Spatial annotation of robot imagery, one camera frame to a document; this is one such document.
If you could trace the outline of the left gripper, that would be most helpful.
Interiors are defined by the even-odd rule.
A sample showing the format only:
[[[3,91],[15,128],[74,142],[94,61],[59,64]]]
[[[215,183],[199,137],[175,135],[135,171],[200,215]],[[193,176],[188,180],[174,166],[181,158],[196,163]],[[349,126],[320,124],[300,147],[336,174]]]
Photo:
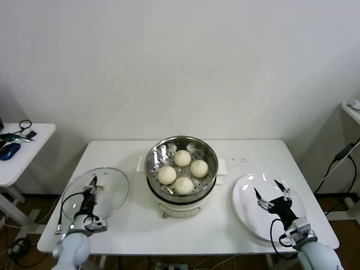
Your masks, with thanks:
[[[84,191],[82,192],[83,201],[80,206],[79,214],[85,215],[86,217],[90,217],[92,219],[98,219],[98,216],[94,215],[93,210],[95,208],[97,192],[96,190],[103,190],[104,187],[102,185],[97,184],[98,178],[94,176],[92,178],[92,184],[89,184],[84,187]]]

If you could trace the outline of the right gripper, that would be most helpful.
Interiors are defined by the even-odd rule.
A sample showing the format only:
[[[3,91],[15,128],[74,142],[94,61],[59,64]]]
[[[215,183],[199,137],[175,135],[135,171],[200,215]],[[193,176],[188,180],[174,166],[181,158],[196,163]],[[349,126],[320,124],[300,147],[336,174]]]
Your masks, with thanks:
[[[269,202],[262,199],[258,190],[254,188],[257,203],[262,209],[268,210],[270,214],[278,215],[284,227],[290,227],[293,221],[297,219],[297,216],[291,210],[293,201],[290,197],[290,189],[286,188],[281,182],[277,181],[276,179],[274,181],[279,187],[279,189],[282,191],[283,197],[278,197]]]

